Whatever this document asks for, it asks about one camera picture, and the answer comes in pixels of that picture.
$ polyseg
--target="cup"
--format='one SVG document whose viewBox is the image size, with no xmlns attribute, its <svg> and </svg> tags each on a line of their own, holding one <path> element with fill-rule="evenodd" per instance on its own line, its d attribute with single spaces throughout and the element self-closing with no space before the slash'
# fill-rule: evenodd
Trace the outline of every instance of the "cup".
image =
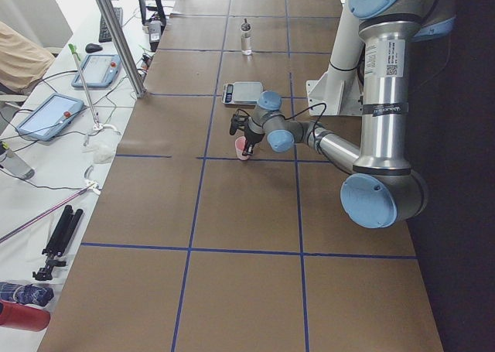
<svg viewBox="0 0 495 352">
<path fill-rule="evenodd" d="M 242 155 L 242 152 L 244 151 L 244 146 L 246 145 L 246 137 L 242 136 L 237 138 L 234 144 L 235 144 L 235 152 L 237 154 L 237 158 L 242 161 L 248 160 L 250 157 L 249 155 L 248 156 Z"/>
<path fill-rule="evenodd" d="M 0 326 L 40 331 L 50 322 L 50 312 L 13 302 L 0 301 Z"/>
</svg>

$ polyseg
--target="pink cup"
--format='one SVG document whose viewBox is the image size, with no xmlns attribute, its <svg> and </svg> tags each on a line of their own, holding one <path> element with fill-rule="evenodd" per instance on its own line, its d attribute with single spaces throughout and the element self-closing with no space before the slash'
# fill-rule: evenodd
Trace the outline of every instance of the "pink cup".
<svg viewBox="0 0 495 352">
<path fill-rule="evenodd" d="M 235 140 L 235 152 L 237 154 L 237 158 L 242 161 L 246 161 L 249 159 L 249 156 L 242 155 L 245 145 L 246 145 L 246 137 L 242 136 Z"/>
</svg>

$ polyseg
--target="plastic container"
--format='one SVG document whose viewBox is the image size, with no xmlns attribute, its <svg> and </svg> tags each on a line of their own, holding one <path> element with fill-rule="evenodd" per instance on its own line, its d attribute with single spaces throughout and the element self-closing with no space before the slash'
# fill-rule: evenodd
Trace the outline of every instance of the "plastic container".
<svg viewBox="0 0 495 352">
<path fill-rule="evenodd" d="M 241 25 L 241 50 L 245 56 L 250 56 L 251 50 L 251 25 L 244 18 L 244 23 Z"/>
<path fill-rule="evenodd" d="M 235 144 L 235 152 L 237 154 L 237 158 L 242 161 L 248 160 L 250 156 L 242 155 L 242 152 L 244 151 L 244 146 L 246 145 L 246 137 L 242 136 L 237 138 L 234 144 Z"/>
<path fill-rule="evenodd" d="M 0 142 L 0 166 L 20 179 L 29 179 L 34 176 L 33 168 L 26 164 L 5 142 Z"/>
<path fill-rule="evenodd" d="M 40 331 L 45 329 L 49 322 L 50 313 L 43 309 L 0 300 L 0 326 Z"/>
</svg>

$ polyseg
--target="computer mouse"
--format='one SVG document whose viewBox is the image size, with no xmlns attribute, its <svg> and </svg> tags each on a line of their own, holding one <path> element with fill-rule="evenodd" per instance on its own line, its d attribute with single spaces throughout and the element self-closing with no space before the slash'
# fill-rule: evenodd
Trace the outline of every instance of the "computer mouse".
<svg viewBox="0 0 495 352">
<path fill-rule="evenodd" d="M 86 53 L 99 52 L 100 50 L 103 50 L 103 46 L 101 45 L 93 44 L 93 43 L 86 45 Z"/>
</svg>

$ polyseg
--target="transparent bottle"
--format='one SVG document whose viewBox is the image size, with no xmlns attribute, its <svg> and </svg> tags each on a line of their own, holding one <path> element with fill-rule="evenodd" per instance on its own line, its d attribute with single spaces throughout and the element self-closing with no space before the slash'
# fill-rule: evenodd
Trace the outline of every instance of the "transparent bottle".
<svg viewBox="0 0 495 352">
<path fill-rule="evenodd" d="M 6 168 L 13 176 L 29 179 L 34 176 L 34 169 L 26 164 L 7 143 L 0 141 L 0 167 Z"/>
<path fill-rule="evenodd" d="M 250 56 L 251 50 L 251 25 L 244 18 L 244 23 L 241 25 L 241 50 L 245 56 Z"/>
</svg>

